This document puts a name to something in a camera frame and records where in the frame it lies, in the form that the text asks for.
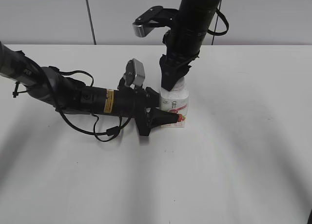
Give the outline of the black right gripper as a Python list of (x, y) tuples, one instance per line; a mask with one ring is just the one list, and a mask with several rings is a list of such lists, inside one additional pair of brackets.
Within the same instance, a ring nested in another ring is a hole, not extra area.
[(161, 87), (171, 91), (177, 81), (190, 70), (200, 51), (198, 33), (182, 28), (169, 29), (163, 36), (166, 53), (159, 60), (161, 68)]

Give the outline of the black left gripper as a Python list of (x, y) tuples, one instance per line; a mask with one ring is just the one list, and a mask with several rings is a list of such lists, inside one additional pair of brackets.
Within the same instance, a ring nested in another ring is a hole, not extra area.
[(158, 109), (159, 93), (150, 87), (125, 87), (114, 91), (114, 114), (135, 119), (140, 136), (149, 136), (151, 129), (176, 123), (178, 114)]

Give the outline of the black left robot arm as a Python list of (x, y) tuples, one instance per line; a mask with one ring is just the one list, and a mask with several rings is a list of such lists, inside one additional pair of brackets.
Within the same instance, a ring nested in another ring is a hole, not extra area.
[[(125, 73), (116, 90), (86, 85), (73, 79), (73, 74), (88, 72), (74, 70), (61, 72), (57, 67), (39, 66), (22, 51), (13, 51), (5, 45), (0, 46), (0, 75), (16, 83), (13, 97), (20, 94), (19, 85), (23, 85), (32, 98), (45, 102), (55, 108), (63, 120), (74, 130), (94, 136), (116, 138), (121, 130), (135, 120), (139, 135), (149, 136), (151, 129), (178, 122), (179, 115), (159, 109), (159, 93), (150, 87), (143, 87), (144, 67), (136, 59), (128, 61)], [(117, 126), (104, 132), (83, 130), (73, 125), (67, 115), (116, 116)]]

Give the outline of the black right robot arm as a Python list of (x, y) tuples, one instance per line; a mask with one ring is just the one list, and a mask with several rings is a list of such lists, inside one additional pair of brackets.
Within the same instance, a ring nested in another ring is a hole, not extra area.
[[(177, 15), (163, 36), (166, 53), (159, 60), (163, 89), (171, 91), (177, 81), (189, 72), (190, 62), (198, 57), (206, 34), (223, 36), (229, 31), (229, 23), (220, 12), (221, 1), (181, 0)], [(224, 31), (209, 29), (214, 15), (224, 22)]]

